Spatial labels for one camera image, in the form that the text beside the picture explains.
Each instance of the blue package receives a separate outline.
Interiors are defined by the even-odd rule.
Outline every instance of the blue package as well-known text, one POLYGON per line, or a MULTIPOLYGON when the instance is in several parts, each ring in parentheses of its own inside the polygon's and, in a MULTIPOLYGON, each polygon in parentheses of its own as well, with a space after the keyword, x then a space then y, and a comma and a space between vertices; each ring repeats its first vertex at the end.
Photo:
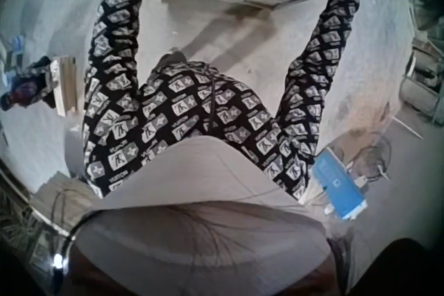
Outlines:
POLYGON ((312 172, 342 219, 352 220, 367 207, 365 197, 330 151, 318 156, 312 172))

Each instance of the concrete floor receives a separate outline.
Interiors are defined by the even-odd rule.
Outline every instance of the concrete floor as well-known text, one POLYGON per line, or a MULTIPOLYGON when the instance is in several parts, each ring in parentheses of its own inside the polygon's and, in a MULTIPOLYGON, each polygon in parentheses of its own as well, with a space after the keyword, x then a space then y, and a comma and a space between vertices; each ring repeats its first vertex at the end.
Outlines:
MULTIPOLYGON (((7 37, 26 34, 26 63, 44 54, 75 56, 81 82, 99 2, 6 0, 0 27, 7 37)), ((222 72, 250 85, 275 112, 287 67, 304 49, 325 2, 313 0, 240 19, 224 14, 230 7, 226 3, 144 0, 137 54, 139 80, 147 78, 165 51, 177 46, 185 48, 192 59, 212 62, 222 72)), ((379 120, 386 103, 390 102, 391 114, 400 106, 399 84, 413 38, 407 0, 362 0, 353 27, 327 97, 319 149, 350 129, 381 129, 379 120)), ((67 173, 63 159, 66 119, 43 103, 27 110, 15 108, 0 117, 10 143, 8 149, 1 150, 1 158, 30 191, 36 191, 56 171, 67 173)), ((431 126, 424 131, 427 141, 421 144, 409 134, 390 134, 393 149, 400 149, 400 157, 389 169, 393 184, 374 185, 369 193, 370 209, 355 225, 365 243, 370 243, 371 256, 400 236, 412 236, 425 245, 432 242, 434 227, 429 222, 441 214, 437 198, 443 179, 436 168, 443 163, 443 150, 435 150, 442 130, 431 126), (417 159, 424 164, 416 164, 417 159), (422 180, 429 174, 435 175, 433 181, 424 184, 422 180)), ((368 253, 357 256, 361 268, 369 262, 368 253)))

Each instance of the hair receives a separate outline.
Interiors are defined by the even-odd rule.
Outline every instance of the hair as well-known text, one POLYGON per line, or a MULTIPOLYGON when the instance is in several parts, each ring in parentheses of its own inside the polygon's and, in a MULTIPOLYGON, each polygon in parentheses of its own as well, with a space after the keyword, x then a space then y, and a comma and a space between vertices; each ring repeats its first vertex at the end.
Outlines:
MULTIPOLYGON (((146 211, 141 211, 140 208, 124 210, 128 212, 132 211, 134 214, 139 215, 146 214, 146 216, 149 217, 146 219, 147 223, 151 223, 150 219, 156 220, 161 228, 156 234, 161 235, 162 239, 172 239, 171 235, 176 235, 177 238, 177 235, 181 235, 180 241, 172 239, 171 244, 167 246, 172 246, 173 252, 178 249, 179 251, 183 250, 183 253, 188 252, 190 254, 191 265, 189 265, 189 269, 182 275, 183 279, 178 280, 178 288, 182 291, 182 295, 190 295, 188 290, 194 290, 193 275, 197 270, 211 272, 212 267, 223 262, 231 265, 234 271, 238 270, 241 272, 243 270, 243 264, 239 262, 236 255, 237 250, 241 248, 243 253, 249 255, 249 252, 253 253, 254 249, 249 249, 242 244, 242 235, 238 238, 239 233, 246 232, 246 234, 252 234, 257 232, 263 233, 263 235, 268 234, 268 237, 273 237, 272 234, 275 233, 274 223, 277 221, 280 222, 277 223, 277 233, 282 232, 282 228, 292 231, 295 223, 295 220, 292 219, 294 215, 285 211, 238 202, 205 202, 165 207, 144 207, 143 209, 146 209, 146 211), (229 222, 220 221, 218 216, 214 218, 215 216, 213 215, 214 211, 219 210, 234 214, 231 215, 231 217, 236 217, 236 214, 241 214, 242 216, 257 218, 259 223, 255 225, 255 219, 252 219, 253 223, 248 225, 242 225, 240 219, 234 220, 229 218, 226 220, 229 222), (263 230, 261 228, 262 223, 271 227, 271 229, 267 228, 267 230, 263 230)), ((109 220, 114 220, 118 216, 114 216, 114 214, 117 214, 116 211, 108 213, 111 214, 108 216, 109 220)), ((108 225, 106 220, 103 220, 102 224, 105 226, 108 225)), ((150 248, 150 251, 153 251, 154 254, 158 254, 156 244, 160 241, 160 238, 153 238, 151 245, 147 243, 146 246, 150 248)), ((316 291, 319 289, 325 292, 326 282, 331 284, 332 281, 336 282, 337 286, 339 286, 341 295, 345 294, 348 268, 350 267, 349 239, 336 238, 327 241, 332 251, 332 255, 328 259, 329 263, 331 263, 331 265, 329 264, 327 267, 328 270, 325 270, 325 265, 323 265, 323 268, 318 267, 306 277, 295 281, 295 284, 288 289, 279 292, 278 295, 300 295, 300 293, 308 295, 306 294, 308 286, 310 287, 310 291, 312 288, 319 287, 316 288, 316 291), (334 268, 331 269, 332 265, 336 266, 336 273, 334 272, 334 268)), ((335 290, 334 295, 338 295, 337 287, 335 290)))
POLYGON ((8 93, 3 94, 0 97, 0 107, 3 111, 8 111, 10 108, 12 108, 8 93))

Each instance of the black and white patterned pants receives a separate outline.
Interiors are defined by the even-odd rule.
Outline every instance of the black and white patterned pants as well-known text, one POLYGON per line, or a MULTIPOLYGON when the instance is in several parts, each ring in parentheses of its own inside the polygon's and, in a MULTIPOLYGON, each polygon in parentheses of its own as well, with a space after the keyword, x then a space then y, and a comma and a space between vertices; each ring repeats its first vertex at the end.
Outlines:
POLYGON ((359 0, 328 0, 302 55, 290 65, 276 117, 245 84, 204 62, 156 68, 139 89, 135 54, 142 0, 103 0, 86 75, 83 139, 88 182, 99 196, 169 146, 211 135, 244 154, 299 198, 314 163, 319 123, 359 0))

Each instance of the dark hair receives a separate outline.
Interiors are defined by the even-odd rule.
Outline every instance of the dark hair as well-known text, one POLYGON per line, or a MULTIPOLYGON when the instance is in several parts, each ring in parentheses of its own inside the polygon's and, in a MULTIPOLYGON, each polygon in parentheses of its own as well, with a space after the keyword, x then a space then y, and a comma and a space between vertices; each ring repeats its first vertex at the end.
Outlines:
POLYGON ((9 94, 3 94, 0 97, 0 107, 3 111, 8 111, 10 108, 12 108, 12 104, 9 99, 9 94))
POLYGON ((352 265, 352 234, 349 232, 339 238, 328 238, 327 242, 332 249, 336 263, 339 290, 341 291, 341 295, 345 295, 347 293, 348 279, 352 265))

